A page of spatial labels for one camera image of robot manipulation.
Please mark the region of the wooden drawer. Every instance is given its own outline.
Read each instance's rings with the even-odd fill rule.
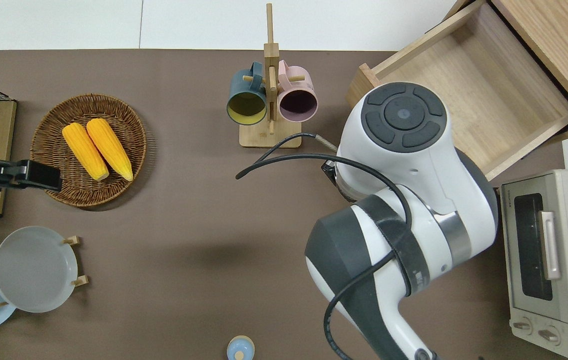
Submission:
[[[492,180],[568,125],[568,101],[485,0],[478,0],[374,68],[359,67],[353,107],[389,82],[437,93],[455,146]]]

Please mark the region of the brown tabletop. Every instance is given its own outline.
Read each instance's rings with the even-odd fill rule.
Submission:
[[[304,123],[334,143],[349,113],[359,64],[386,52],[284,52],[313,77],[320,109]],[[147,127],[140,178],[113,203],[83,210],[36,189],[10,191],[0,242],[38,225],[79,235],[75,249],[90,284],[58,309],[17,310],[0,326],[0,359],[222,360],[229,340],[248,335],[256,359],[336,359],[322,332],[327,301],[304,260],[319,217],[348,203],[318,160],[234,175],[263,153],[242,148],[227,118],[228,84],[259,51],[0,51],[0,91],[19,101],[12,160],[28,158],[33,132],[57,103],[105,93],[127,102]],[[300,149],[324,151],[304,140]],[[508,325],[503,240],[404,300],[407,321],[449,360],[560,357],[514,337]],[[341,317],[334,336],[355,359],[373,359]]]

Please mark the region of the control buttons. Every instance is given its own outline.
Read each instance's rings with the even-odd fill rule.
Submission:
[[[434,92],[411,82],[389,82],[363,99],[361,126],[382,149],[416,153],[444,136],[448,119]]]
[[[547,342],[553,343],[555,346],[558,346],[562,343],[560,332],[555,326],[549,326],[549,328],[545,330],[539,330],[537,333],[540,337],[544,338]]]
[[[382,116],[379,112],[367,112],[366,124],[368,125],[370,132],[385,144],[390,144],[395,139],[395,133],[388,127],[388,125],[384,125],[384,123],[382,123]]]
[[[520,330],[526,335],[531,335],[533,333],[533,323],[528,319],[528,317],[522,317],[518,321],[511,320],[511,326],[517,330]]]
[[[405,134],[402,139],[402,145],[406,148],[414,148],[415,146],[424,145],[434,139],[441,127],[432,121],[429,121],[426,126],[420,130]]]
[[[513,324],[513,328],[517,328],[520,330],[530,330],[530,324],[527,324],[525,322],[516,322]]]
[[[442,104],[441,100],[439,100],[439,98],[432,91],[429,91],[423,86],[415,86],[415,89],[412,91],[412,93],[421,98],[421,100],[426,103],[428,112],[430,112],[430,114],[434,116],[443,116],[444,104]]]
[[[424,106],[414,97],[396,97],[384,109],[386,121],[398,130],[413,130],[423,123],[424,116]]]
[[[406,84],[404,82],[391,82],[375,89],[368,94],[366,102],[370,105],[384,104],[389,97],[406,92]]]

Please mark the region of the woven basket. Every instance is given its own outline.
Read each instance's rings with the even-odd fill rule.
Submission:
[[[46,191],[51,198],[73,207],[94,207],[113,200],[131,185],[131,181],[110,167],[107,178],[93,180],[64,141],[64,126],[72,122],[86,126],[90,119],[98,117],[108,122],[124,147],[133,167],[133,181],[139,174],[146,157],[146,132],[135,111],[112,96],[96,93],[75,96],[44,116],[30,144],[32,160],[61,171],[62,191]]]

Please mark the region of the corn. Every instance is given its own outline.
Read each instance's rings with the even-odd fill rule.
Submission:
[[[102,157],[116,173],[126,180],[133,180],[133,169],[130,160],[106,120],[94,118],[86,124],[86,130],[92,142],[95,143]]]
[[[65,126],[62,136],[90,177],[100,181],[108,176],[106,164],[80,123],[74,122]]]

